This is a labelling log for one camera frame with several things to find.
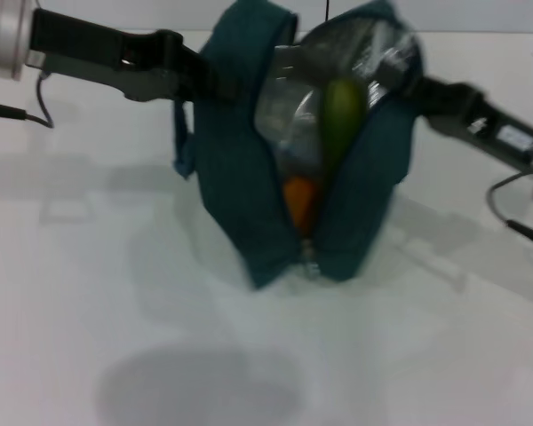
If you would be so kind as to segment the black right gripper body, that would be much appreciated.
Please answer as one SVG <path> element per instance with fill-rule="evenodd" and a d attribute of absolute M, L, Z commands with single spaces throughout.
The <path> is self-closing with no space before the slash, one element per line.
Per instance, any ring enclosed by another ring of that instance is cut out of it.
<path fill-rule="evenodd" d="M 473 86 L 423 78 L 419 105 L 436 132 L 519 171 L 533 172 L 533 125 L 494 106 Z"/>

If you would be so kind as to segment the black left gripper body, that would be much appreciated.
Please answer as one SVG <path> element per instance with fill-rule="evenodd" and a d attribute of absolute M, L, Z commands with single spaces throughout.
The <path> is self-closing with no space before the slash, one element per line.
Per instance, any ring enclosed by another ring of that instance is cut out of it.
<path fill-rule="evenodd" d="M 133 34 L 45 9 L 32 15 L 30 51 L 44 57 L 31 67 L 103 84 L 127 99 L 170 97 L 170 32 Z"/>

